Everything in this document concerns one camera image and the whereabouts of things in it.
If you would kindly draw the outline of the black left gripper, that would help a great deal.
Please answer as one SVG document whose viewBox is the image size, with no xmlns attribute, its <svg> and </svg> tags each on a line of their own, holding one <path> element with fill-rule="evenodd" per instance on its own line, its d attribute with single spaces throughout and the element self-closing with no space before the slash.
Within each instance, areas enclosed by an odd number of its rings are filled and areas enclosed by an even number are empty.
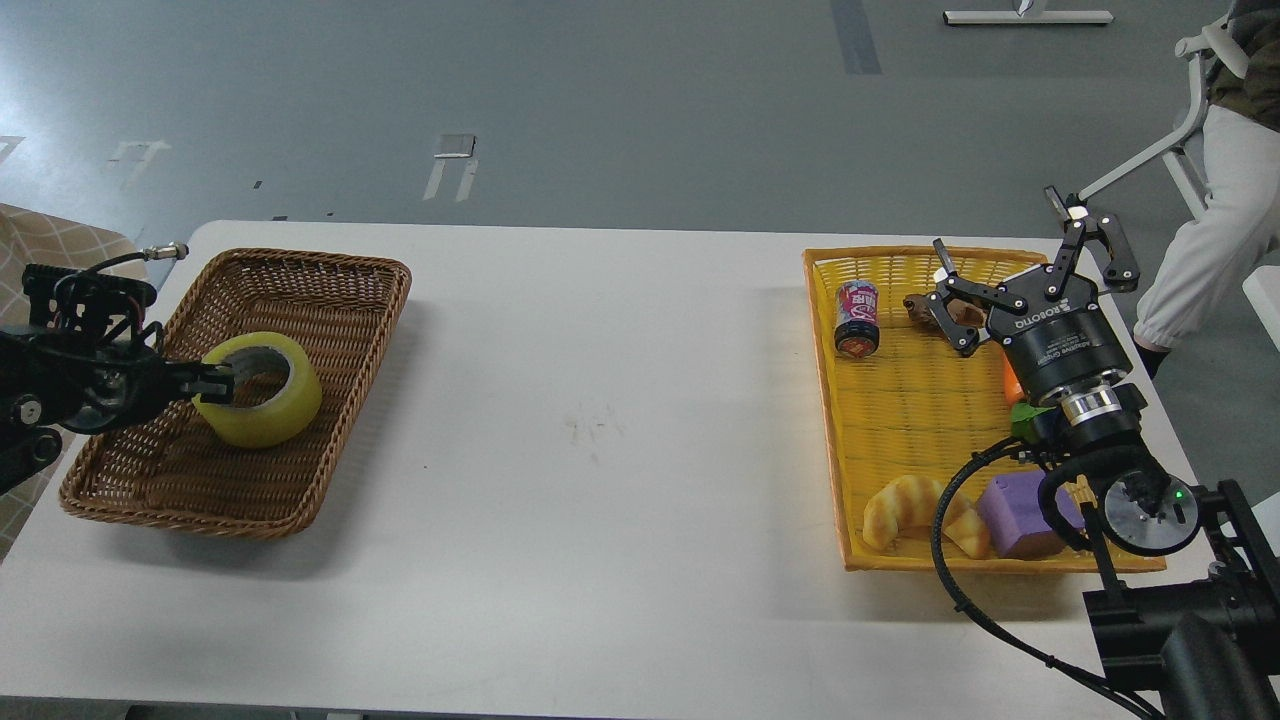
<svg viewBox="0 0 1280 720">
<path fill-rule="evenodd" d="M 143 425 L 170 401 L 229 405 L 236 395 L 232 365 L 169 363 L 146 347 L 58 350 L 55 364 L 68 386 L 67 413 L 55 424 L 82 436 Z"/>
</svg>

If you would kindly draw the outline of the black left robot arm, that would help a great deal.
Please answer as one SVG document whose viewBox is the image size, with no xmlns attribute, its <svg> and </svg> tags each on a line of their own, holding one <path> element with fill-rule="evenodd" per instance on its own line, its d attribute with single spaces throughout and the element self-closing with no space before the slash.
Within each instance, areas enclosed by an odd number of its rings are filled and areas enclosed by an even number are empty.
<svg viewBox="0 0 1280 720">
<path fill-rule="evenodd" d="M 233 400 L 237 382 L 227 364 L 165 357 L 163 323 L 146 320 L 155 287 L 106 273 L 188 252 L 184 243 L 169 243 L 86 269 L 26 266 L 20 281 L 28 319 L 3 328 L 4 493 L 59 459 L 63 430 L 96 436 L 142 425 L 177 401 Z"/>
</svg>

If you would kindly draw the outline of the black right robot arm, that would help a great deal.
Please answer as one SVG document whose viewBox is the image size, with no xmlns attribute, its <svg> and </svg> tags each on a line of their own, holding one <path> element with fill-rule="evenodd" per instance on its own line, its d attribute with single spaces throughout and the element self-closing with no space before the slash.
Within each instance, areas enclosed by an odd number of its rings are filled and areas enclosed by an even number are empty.
<svg viewBox="0 0 1280 720">
<path fill-rule="evenodd" d="M 933 242 L 941 268 L 927 302 L 948 343 L 968 357 L 996 342 L 1030 405 L 1044 410 L 1029 433 L 973 454 L 943 488 L 929 524 L 937 577 L 979 628 L 1137 717 L 1275 719 L 1276 553 L 1238 483 L 1190 486 L 1146 446 L 1146 398 L 1100 304 L 1102 291 L 1137 287 L 1137 260 L 1116 217 L 1053 187 L 1044 193 L 1062 223 L 1051 263 L 983 284 Z M 1083 600 L 1101 674 L 1005 630 L 948 569 L 948 506 L 1002 457 L 1044 466 L 1034 492 L 1042 518 L 1096 562 L 1102 585 Z"/>
</svg>

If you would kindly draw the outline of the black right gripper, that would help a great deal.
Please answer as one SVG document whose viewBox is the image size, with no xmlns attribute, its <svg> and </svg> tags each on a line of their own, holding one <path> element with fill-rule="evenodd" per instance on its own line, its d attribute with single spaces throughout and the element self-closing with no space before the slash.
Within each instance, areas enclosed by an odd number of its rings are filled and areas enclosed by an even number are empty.
<svg viewBox="0 0 1280 720">
<path fill-rule="evenodd" d="M 963 325 L 952 318 L 954 300 L 988 311 L 987 329 L 1004 346 L 1027 400 L 1046 406 L 1102 383 L 1117 383 L 1133 369 L 1120 338 L 1100 306 L 1098 286 L 1076 275 L 1088 243 L 1107 256 L 1102 282 L 1110 292 L 1130 293 L 1140 283 L 1140 268 L 1120 220 L 1114 214 L 1094 215 L 1083 200 L 1065 199 L 1050 184 L 1043 193 L 1061 220 L 1062 242 L 1044 270 L 1024 270 L 1000 287 L 963 278 L 942 238 L 932 249 L 940 261 L 934 290 L 925 296 L 950 346 L 970 357 L 988 340 L 986 324 Z"/>
</svg>

